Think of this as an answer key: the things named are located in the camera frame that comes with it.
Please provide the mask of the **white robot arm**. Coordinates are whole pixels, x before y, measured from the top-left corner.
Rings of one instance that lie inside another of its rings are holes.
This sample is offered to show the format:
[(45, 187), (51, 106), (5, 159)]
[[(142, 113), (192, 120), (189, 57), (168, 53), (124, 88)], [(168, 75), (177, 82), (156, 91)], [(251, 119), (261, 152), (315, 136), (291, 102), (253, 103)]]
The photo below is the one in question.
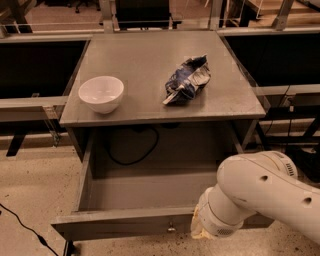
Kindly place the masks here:
[(257, 213), (320, 243), (320, 189), (300, 181), (292, 160), (277, 151), (226, 158), (218, 167), (217, 183), (199, 198), (191, 236), (231, 236)]

